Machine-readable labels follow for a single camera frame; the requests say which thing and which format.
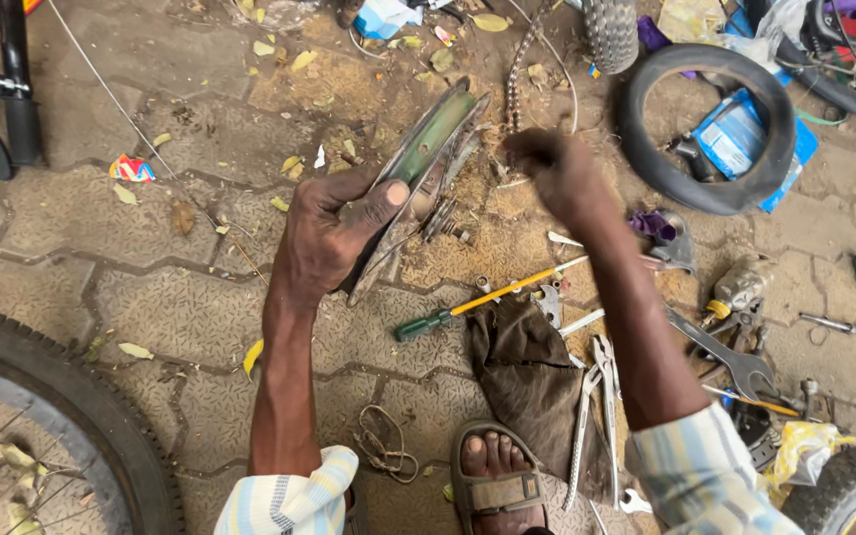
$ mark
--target fingernail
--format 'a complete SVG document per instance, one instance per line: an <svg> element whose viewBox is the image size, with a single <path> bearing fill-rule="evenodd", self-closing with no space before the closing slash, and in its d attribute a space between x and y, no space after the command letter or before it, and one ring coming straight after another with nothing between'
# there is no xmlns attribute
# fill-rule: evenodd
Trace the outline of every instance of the fingernail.
<svg viewBox="0 0 856 535"><path fill-rule="evenodd" d="M408 186L404 182L398 181L388 187L388 202L392 206L399 206L408 198Z"/></svg>

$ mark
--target inner tube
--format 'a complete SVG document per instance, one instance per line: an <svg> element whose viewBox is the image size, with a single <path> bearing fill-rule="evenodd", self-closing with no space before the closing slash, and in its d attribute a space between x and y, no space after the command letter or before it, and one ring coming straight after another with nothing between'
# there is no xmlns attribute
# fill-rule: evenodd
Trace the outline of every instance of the inner tube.
<svg viewBox="0 0 856 535"><path fill-rule="evenodd" d="M683 70L724 74L749 90L767 138L761 155L737 180L700 183L666 159L649 138L643 122L646 97L660 80ZM742 213L781 188L796 136L791 99L764 67L740 53L693 44L665 47L636 70L620 101L619 131L623 151L639 178L677 203L714 215Z"/></svg>

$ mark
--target foot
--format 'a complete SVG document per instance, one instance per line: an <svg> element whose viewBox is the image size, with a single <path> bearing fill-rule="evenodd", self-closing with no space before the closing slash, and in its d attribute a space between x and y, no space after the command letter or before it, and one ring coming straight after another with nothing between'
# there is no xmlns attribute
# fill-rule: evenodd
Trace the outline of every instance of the foot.
<svg viewBox="0 0 856 535"><path fill-rule="evenodd" d="M524 453L511 442L511 437L493 431L484 438L470 436L461 444L461 466L464 474L473 477L490 476L493 479L530 469ZM520 535L529 528L545 527L544 509L540 505L526 507L510 513L475 515L472 518L478 535Z"/></svg>

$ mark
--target striped shirt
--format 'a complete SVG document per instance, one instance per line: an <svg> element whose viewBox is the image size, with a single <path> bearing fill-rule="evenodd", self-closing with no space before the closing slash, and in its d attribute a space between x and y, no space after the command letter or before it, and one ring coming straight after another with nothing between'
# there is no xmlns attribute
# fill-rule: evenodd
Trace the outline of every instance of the striped shirt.
<svg viewBox="0 0 856 535"><path fill-rule="evenodd" d="M668 533L802 533L756 486L751 455L717 404L633 433L627 465ZM345 522L342 495L359 458L334 445L308 478L250 476L237 481L216 535L331 534Z"/></svg>

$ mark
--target hand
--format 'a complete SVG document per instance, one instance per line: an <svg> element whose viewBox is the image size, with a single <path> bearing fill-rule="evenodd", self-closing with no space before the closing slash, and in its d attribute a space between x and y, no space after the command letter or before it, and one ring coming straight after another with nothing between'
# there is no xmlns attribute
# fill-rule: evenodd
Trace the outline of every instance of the hand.
<svg viewBox="0 0 856 535"><path fill-rule="evenodd" d="M315 310L349 274L368 240L408 199L408 186L400 180L369 191L374 172L360 166L296 187L273 263L269 288L273 297ZM360 198L339 220L339 209Z"/></svg>
<svg viewBox="0 0 856 535"><path fill-rule="evenodd" d="M514 165L534 179L540 200L566 227L612 201L589 148L543 128L528 128L508 136L504 149Z"/></svg>

